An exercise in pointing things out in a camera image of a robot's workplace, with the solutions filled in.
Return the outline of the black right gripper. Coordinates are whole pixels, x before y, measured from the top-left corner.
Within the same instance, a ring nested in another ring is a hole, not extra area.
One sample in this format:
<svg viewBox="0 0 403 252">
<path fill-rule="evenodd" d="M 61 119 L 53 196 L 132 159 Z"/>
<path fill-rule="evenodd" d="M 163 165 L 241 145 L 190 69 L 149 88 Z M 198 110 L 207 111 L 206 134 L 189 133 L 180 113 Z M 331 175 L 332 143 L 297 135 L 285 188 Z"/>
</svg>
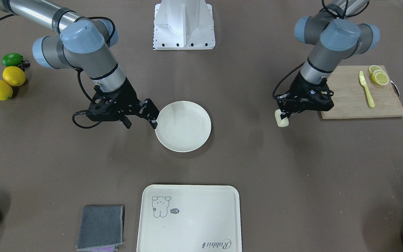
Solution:
<svg viewBox="0 0 403 252">
<path fill-rule="evenodd" d="M 99 85 L 94 86 L 96 91 L 85 115 L 94 122 L 121 121 L 130 129 L 131 121 L 127 116 L 139 116 L 147 120 L 153 129 L 158 126 L 157 119 L 160 111 L 150 98 L 141 102 L 136 95 L 128 78 L 112 92 L 103 92 Z"/>
</svg>

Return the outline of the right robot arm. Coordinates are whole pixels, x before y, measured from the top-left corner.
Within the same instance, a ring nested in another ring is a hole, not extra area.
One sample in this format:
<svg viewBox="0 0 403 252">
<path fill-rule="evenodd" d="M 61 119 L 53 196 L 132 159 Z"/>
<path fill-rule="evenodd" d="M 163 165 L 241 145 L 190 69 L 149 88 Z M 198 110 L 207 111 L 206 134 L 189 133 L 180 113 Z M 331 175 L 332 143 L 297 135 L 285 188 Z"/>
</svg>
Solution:
<svg viewBox="0 0 403 252">
<path fill-rule="evenodd" d="M 111 19 L 89 18 L 48 0 L 0 0 L 0 11 L 22 16 L 56 35 L 39 38 L 33 44 L 33 56 L 43 67 L 69 68 L 85 72 L 95 84 L 88 109 L 74 113 L 85 115 L 95 126 L 119 121 L 131 127 L 128 116 L 158 126 L 159 110 L 151 99 L 140 101 L 110 50 L 117 30 Z"/>
</svg>

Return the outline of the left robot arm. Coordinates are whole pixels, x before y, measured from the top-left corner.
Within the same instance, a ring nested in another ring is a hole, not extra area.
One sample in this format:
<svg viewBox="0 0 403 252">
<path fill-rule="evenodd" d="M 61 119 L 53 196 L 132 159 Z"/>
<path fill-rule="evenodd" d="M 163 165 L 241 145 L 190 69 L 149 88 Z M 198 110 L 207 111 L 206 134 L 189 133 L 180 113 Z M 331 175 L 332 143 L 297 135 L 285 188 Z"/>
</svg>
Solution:
<svg viewBox="0 0 403 252">
<path fill-rule="evenodd" d="M 365 53 L 380 40 L 380 31 L 368 23 L 355 24 L 349 19 L 363 12 L 368 0 L 333 0 L 322 3 L 315 16 L 304 16 L 294 28 L 296 39 L 314 46 L 306 61 L 294 69 L 296 77 L 283 94 L 273 91 L 278 103 L 278 126 L 289 124 L 289 117 L 303 111 L 329 111 L 334 107 L 333 91 L 327 80 L 346 58 Z"/>
</svg>

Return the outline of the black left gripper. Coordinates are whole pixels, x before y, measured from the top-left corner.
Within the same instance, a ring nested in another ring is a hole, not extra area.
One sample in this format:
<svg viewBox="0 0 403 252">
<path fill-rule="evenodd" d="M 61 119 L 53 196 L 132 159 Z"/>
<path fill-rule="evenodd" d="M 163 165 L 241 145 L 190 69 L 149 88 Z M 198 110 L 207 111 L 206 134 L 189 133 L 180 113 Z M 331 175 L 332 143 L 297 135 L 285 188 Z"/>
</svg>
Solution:
<svg viewBox="0 0 403 252">
<path fill-rule="evenodd" d="M 280 119 L 288 119 L 292 114 L 305 110 L 329 111 L 334 107 L 333 95 L 334 92 L 327 85 L 327 78 L 321 78 L 319 84 L 312 84 L 298 73 L 289 90 L 277 95 Z"/>
</svg>

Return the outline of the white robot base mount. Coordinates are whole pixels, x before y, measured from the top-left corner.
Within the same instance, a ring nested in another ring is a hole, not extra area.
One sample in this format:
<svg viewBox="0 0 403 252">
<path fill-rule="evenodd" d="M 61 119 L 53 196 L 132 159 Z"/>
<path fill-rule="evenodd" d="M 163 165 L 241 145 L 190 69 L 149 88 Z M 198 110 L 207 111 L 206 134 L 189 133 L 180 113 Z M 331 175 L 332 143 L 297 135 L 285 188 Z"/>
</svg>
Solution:
<svg viewBox="0 0 403 252">
<path fill-rule="evenodd" d="M 162 0 L 154 10 L 154 50 L 215 48 L 213 10 L 206 1 Z"/>
</svg>

